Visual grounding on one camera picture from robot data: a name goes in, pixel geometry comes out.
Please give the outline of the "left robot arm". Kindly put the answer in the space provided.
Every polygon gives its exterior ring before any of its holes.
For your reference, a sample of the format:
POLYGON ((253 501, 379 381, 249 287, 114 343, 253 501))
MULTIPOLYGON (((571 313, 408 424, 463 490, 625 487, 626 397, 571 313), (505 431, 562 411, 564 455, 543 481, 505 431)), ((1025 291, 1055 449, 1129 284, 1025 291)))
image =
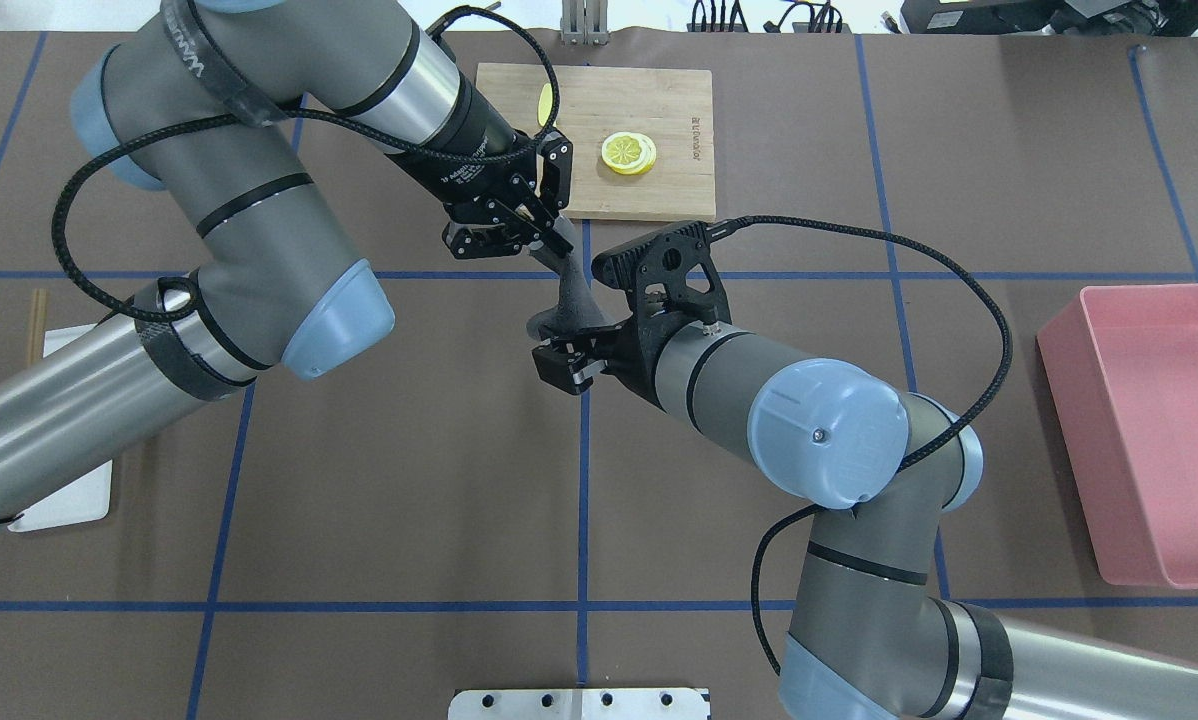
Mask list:
POLYGON ((571 266, 570 143, 526 135, 397 1, 164 1, 69 99, 90 161, 63 186, 52 252, 107 315, 0 385, 0 530, 29 507, 232 397, 276 365, 316 379, 385 338, 379 278, 282 123, 365 137, 443 206, 454 258, 571 266), (69 210, 110 170, 177 204, 206 256, 117 300, 69 252, 69 210))

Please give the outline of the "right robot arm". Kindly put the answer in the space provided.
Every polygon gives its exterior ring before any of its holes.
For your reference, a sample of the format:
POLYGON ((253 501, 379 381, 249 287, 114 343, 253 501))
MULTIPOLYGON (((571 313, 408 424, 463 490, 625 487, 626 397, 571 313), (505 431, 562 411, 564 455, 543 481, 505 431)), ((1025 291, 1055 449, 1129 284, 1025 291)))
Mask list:
POLYGON ((646 397, 817 507, 779 662, 794 719, 1198 719, 1198 664, 927 593, 939 518, 970 496, 970 429, 837 359, 728 323, 651 341, 646 397))

